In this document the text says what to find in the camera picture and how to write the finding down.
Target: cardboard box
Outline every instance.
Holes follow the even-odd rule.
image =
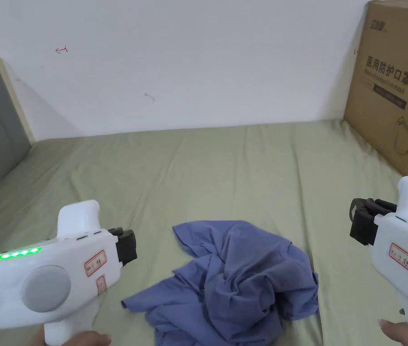
[[[344,118],[408,175],[408,0],[369,3]]]

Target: white wall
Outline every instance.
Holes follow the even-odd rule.
[[[0,57],[37,140],[341,117],[365,2],[0,0]]]

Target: red mark on wall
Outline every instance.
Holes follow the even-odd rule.
[[[64,51],[64,50],[65,50],[66,52],[68,51],[68,49],[66,48],[66,45],[64,45],[64,48],[63,48],[62,50],[60,50],[60,49],[57,48],[57,49],[55,50],[55,52],[58,53],[58,54],[61,54],[60,52],[62,52],[62,51]]]

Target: bed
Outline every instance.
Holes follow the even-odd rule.
[[[348,210],[358,196],[396,202],[400,177],[343,120],[40,141],[0,179],[0,252],[55,236],[61,207],[96,199],[104,228],[135,231],[138,259],[101,296],[94,328],[114,346],[154,345],[144,314],[120,300],[190,260],[172,226],[243,219],[290,239],[319,274],[320,312],[276,345],[393,345],[377,320],[402,320],[400,306],[350,238]],[[35,330],[1,330],[0,345]]]

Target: fingernail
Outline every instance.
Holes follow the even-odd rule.
[[[380,328],[383,328],[385,325],[389,324],[390,322],[388,322],[387,320],[378,320],[378,325],[380,326]]]
[[[106,346],[108,346],[108,345],[111,344],[111,341],[112,341],[111,335],[103,334],[102,337],[103,337],[103,339],[104,339],[104,341],[105,341],[104,344],[105,344]]]

